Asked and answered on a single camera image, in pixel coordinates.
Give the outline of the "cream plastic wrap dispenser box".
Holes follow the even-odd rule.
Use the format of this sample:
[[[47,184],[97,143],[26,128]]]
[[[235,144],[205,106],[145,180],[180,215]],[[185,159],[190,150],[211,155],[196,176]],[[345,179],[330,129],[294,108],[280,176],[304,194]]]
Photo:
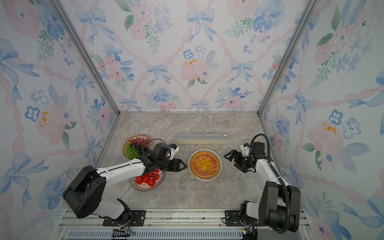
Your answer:
[[[226,145],[230,140],[227,133],[178,133],[176,142],[181,145]]]

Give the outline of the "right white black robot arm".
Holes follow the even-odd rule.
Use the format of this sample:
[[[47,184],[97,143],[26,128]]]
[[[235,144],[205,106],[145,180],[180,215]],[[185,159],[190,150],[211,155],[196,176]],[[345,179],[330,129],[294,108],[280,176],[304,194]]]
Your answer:
[[[242,173],[261,176],[264,183],[261,199],[259,203],[244,201],[235,214],[225,216],[222,222],[228,227],[235,224],[247,227],[244,235],[255,236],[257,225],[267,226],[278,234],[294,233],[299,229],[301,192],[278,172],[271,158],[270,142],[258,142],[258,137],[268,139],[265,134],[257,134],[240,151],[232,150],[224,157]]]

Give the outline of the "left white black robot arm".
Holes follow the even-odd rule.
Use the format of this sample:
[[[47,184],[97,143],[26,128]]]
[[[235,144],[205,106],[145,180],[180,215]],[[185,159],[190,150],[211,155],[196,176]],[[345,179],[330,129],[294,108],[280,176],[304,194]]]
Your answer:
[[[129,206],[121,199],[103,199],[104,190],[133,177],[148,175],[155,170],[180,172],[187,165],[174,155],[179,151],[175,144],[158,143],[151,151],[126,163],[96,169],[84,167],[63,193],[63,199],[79,219],[99,216],[112,224],[126,227],[134,219]]]

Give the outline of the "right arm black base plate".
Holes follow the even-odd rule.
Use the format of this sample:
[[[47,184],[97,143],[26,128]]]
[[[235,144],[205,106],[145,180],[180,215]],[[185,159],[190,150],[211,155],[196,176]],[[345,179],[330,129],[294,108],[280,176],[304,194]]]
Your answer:
[[[248,227],[244,221],[240,218],[240,211],[237,210],[225,210],[225,217],[222,218],[223,224],[227,227]]]

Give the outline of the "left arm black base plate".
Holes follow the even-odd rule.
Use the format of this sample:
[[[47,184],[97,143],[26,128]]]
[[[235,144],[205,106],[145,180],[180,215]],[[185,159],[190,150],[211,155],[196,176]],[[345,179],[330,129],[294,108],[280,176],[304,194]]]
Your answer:
[[[145,210],[131,210],[123,212],[117,219],[104,218],[103,227],[142,227],[146,219]]]

